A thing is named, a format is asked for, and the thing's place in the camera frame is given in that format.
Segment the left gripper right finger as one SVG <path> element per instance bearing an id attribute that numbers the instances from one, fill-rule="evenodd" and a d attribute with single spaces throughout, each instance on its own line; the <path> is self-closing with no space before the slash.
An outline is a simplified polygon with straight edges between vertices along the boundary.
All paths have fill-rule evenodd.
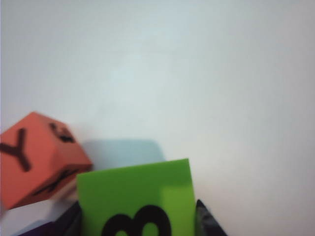
<path id="1" fill-rule="evenodd" d="M 196 236 L 227 236 L 226 232 L 200 199 L 196 202 L 195 210 Z"/>

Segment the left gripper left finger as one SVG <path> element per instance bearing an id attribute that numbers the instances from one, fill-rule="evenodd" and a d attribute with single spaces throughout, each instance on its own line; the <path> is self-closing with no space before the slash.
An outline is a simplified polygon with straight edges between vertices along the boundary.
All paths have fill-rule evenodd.
<path id="1" fill-rule="evenodd" d="M 81 233 L 82 211 L 78 201 L 54 222 L 55 236 L 79 236 Z"/>

